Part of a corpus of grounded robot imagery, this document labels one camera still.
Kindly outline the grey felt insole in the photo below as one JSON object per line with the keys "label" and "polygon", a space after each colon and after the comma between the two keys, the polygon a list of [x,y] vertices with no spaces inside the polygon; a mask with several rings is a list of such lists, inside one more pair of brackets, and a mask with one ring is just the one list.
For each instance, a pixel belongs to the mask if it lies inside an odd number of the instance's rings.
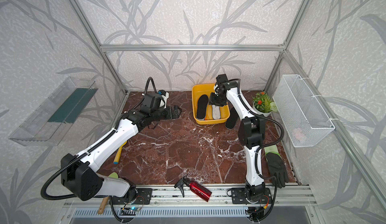
{"label": "grey felt insole", "polygon": [[212,117],[214,120],[219,120],[221,118],[221,111],[219,106],[212,105]]}

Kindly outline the black insole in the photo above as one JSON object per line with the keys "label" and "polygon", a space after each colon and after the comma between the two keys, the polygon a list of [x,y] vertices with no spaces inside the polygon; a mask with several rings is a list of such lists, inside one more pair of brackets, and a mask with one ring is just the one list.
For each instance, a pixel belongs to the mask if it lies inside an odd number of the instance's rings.
{"label": "black insole", "polygon": [[230,109],[230,116],[226,121],[226,128],[227,129],[233,129],[235,127],[238,119],[239,119],[239,115],[238,115],[235,107],[232,107]]}
{"label": "black insole", "polygon": [[208,103],[209,103],[209,97],[205,94],[201,95],[200,98],[198,99],[197,113],[196,113],[198,120],[205,120]]}

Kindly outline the yellow insole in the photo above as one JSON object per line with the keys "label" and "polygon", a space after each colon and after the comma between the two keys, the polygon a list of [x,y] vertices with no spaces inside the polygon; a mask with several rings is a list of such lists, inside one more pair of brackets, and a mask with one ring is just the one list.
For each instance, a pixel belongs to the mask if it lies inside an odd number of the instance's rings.
{"label": "yellow insole", "polygon": [[213,108],[212,105],[207,105],[205,121],[213,120]]}

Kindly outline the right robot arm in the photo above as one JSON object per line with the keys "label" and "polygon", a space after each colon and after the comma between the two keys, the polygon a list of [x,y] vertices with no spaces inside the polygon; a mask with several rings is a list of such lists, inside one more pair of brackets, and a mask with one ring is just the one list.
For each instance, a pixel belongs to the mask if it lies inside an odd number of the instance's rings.
{"label": "right robot arm", "polygon": [[[240,79],[228,79],[226,74],[218,75],[209,103],[216,106],[232,104],[230,117],[226,121],[228,129],[240,120],[238,138],[245,150],[247,164],[246,200],[256,203],[265,195],[265,180],[270,179],[276,187],[285,187],[288,182],[287,170],[276,146],[284,137],[283,127],[252,109],[241,92]],[[279,127],[280,136],[276,141],[264,144],[267,121]]]}

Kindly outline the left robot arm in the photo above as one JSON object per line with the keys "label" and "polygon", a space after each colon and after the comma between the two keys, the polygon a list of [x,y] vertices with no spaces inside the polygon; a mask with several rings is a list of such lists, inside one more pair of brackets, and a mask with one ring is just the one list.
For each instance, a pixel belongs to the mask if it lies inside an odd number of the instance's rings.
{"label": "left robot arm", "polygon": [[[137,197],[135,185],[121,178],[99,175],[97,171],[104,162],[125,142],[137,135],[153,122],[173,120],[180,117],[180,107],[167,106],[168,92],[146,93],[140,103],[124,112],[115,126],[94,144],[76,155],[67,154],[61,160],[61,168],[42,186],[41,197],[45,200],[62,200],[78,197],[86,201],[97,197],[119,197],[131,202]],[[49,195],[47,189],[56,179],[71,193],[68,195]]]}

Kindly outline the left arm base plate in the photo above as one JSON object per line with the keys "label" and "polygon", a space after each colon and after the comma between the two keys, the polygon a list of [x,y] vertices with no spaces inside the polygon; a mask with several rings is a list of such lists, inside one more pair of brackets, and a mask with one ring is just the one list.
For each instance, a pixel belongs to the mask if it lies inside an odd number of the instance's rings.
{"label": "left arm base plate", "polygon": [[117,197],[119,205],[149,205],[152,196],[151,188],[130,188],[123,197]]}

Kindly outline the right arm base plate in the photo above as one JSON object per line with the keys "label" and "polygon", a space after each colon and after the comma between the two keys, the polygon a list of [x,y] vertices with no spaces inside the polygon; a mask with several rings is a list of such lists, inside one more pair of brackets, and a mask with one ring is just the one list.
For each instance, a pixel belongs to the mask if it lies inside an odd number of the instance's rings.
{"label": "right arm base plate", "polygon": [[267,203],[272,203],[273,195],[270,192],[269,188],[263,188],[258,186],[257,188],[232,188],[230,189],[230,194],[232,198],[232,203],[235,205],[241,204],[258,204],[266,205]]}

